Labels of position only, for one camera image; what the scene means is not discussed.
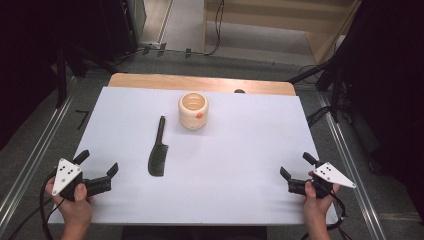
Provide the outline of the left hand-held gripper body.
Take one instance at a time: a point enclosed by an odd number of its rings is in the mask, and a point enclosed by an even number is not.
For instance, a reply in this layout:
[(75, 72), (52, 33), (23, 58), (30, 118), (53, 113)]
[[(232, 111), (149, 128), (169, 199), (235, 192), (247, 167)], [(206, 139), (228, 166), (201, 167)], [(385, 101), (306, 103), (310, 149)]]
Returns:
[(52, 195), (60, 196), (74, 202), (75, 188), (79, 184), (85, 185), (87, 196), (91, 197), (110, 191), (112, 188), (111, 179), (111, 172), (108, 172), (104, 177), (84, 179), (82, 168), (78, 164), (72, 163), (66, 159), (60, 159), (55, 174)]

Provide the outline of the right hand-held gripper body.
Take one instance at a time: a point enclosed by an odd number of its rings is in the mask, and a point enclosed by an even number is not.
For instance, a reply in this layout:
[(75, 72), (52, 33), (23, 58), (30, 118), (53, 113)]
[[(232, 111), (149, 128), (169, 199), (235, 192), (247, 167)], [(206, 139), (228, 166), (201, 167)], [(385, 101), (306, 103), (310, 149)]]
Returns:
[[(314, 164), (313, 177), (308, 181), (312, 183), (316, 191), (316, 197), (323, 199), (333, 191), (333, 185), (338, 184), (344, 187), (354, 189), (356, 184), (335, 168), (331, 163)], [(287, 175), (288, 191), (290, 193), (306, 196), (305, 184), (307, 180), (292, 179), (291, 175)]]

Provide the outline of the beige round cup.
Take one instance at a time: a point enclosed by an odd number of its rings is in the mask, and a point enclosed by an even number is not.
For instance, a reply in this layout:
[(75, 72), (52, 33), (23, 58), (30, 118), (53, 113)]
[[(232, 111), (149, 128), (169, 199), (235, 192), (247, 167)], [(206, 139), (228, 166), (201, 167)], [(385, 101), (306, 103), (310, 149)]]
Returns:
[(190, 130), (204, 127), (208, 121), (209, 101), (201, 93), (190, 92), (178, 102), (179, 122)]

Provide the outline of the person's right hand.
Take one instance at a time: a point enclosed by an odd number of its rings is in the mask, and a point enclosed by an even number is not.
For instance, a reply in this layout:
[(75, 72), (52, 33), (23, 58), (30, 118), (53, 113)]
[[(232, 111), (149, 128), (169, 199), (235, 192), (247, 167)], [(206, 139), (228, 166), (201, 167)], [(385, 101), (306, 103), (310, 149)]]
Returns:
[(327, 195), (323, 199), (317, 198), (315, 187), (310, 181), (305, 183), (305, 193), (304, 223), (309, 229), (326, 229), (326, 215), (334, 198), (331, 195)]

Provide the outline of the person's left hand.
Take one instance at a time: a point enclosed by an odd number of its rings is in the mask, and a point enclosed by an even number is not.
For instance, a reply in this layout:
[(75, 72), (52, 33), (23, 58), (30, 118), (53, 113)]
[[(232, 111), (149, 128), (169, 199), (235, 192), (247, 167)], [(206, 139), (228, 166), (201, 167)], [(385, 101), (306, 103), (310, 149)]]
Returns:
[(55, 204), (60, 204), (59, 211), (64, 219), (65, 229), (86, 229), (88, 231), (92, 220), (91, 198), (87, 197), (87, 189), (84, 184), (75, 188), (75, 201), (69, 201), (60, 196), (53, 196), (52, 189), (55, 178), (48, 180), (45, 187), (47, 194), (52, 196)]

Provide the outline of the black metal stand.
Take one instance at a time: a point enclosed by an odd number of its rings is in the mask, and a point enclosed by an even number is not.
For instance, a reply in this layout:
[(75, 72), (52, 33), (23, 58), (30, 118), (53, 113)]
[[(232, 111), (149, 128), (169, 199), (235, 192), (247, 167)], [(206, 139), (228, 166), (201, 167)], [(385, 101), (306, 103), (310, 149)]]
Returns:
[(296, 84), (319, 72), (321, 72), (321, 76), (315, 83), (316, 90), (322, 92), (326, 91), (329, 87), (332, 87), (331, 101), (327, 109), (329, 110), (333, 120), (338, 123), (337, 112), (339, 111), (339, 95), (342, 90), (343, 69), (341, 67), (340, 57), (337, 54), (334, 54), (329, 60), (315, 65), (311, 69), (289, 79), (288, 83)]
[(111, 74), (118, 72), (116, 67), (110, 65), (105, 60), (102, 60), (100, 57), (96, 56), (94, 53), (88, 51), (87, 49), (84, 49), (82, 46), (75, 43), (63, 44), (57, 50), (57, 109), (64, 105), (64, 102), (68, 97), (66, 66), (69, 66), (71, 71), (76, 76), (84, 77), (87, 73), (87, 68), (83, 61), (84, 58), (91, 60), (100, 68), (103, 68)]

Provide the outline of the white board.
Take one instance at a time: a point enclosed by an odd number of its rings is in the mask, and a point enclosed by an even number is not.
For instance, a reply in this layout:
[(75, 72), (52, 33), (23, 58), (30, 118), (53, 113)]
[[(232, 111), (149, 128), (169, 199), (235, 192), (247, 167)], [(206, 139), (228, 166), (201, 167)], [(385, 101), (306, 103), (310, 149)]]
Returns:
[[(102, 89), (79, 148), (92, 179), (115, 163), (109, 192), (95, 196), (93, 220), (124, 225), (286, 225), (303, 221), (301, 196), (291, 194), (283, 166), (305, 179), (317, 153), (296, 96), (208, 92), (209, 118), (198, 130), (179, 122), (182, 92)], [(164, 175), (148, 159), (160, 117), (168, 146)]]

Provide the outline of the wooden table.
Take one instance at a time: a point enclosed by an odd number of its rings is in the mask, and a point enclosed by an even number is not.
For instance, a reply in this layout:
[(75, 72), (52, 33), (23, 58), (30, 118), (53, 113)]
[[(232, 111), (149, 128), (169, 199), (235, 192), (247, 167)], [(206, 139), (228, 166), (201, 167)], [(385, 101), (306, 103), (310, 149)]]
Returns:
[(195, 77), (164, 74), (116, 73), (110, 78), (109, 87), (230, 92), (295, 96), (294, 86), (288, 82), (262, 80)]

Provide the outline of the light wooden shelf unit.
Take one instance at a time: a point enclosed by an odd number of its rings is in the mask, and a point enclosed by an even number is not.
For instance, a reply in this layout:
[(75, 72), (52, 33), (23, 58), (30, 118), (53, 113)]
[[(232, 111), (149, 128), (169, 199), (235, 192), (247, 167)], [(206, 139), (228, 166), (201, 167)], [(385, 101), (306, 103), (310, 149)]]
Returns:
[(223, 22), (303, 31), (315, 62), (347, 34), (362, 0), (224, 0)]

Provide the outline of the dark cabinet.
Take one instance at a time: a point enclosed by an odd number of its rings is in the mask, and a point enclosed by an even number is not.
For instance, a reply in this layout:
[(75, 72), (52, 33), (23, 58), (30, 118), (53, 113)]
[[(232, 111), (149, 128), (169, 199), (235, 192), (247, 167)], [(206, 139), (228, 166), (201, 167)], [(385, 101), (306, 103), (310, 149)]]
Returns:
[(114, 58), (134, 53), (146, 22), (144, 0), (100, 0)]

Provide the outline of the metal floor rail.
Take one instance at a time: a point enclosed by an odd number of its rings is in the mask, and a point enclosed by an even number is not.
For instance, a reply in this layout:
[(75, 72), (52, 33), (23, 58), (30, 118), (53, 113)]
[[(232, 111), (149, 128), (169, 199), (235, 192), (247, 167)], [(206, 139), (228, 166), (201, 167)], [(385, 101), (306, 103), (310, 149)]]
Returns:
[(346, 170), (347, 176), (356, 184), (353, 190), (361, 215), (368, 228), (372, 240), (387, 240), (386, 234), (382, 228), (378, 214), (369, 197), (366, 187), (360, 177), (360, 173), (355, 164), (354, 158), (346, 143), (345, 137), (339, 123), (336, 123), (330, 113), (326, 114), (326, 121), (335, 140), (341, 160)]
[(53, 97), (47, 97), (0, 151), (0, 237), (6, 231), (81, 81), (81, 77), (66, 81), (68, 95), (58, 108), (52, 104)]

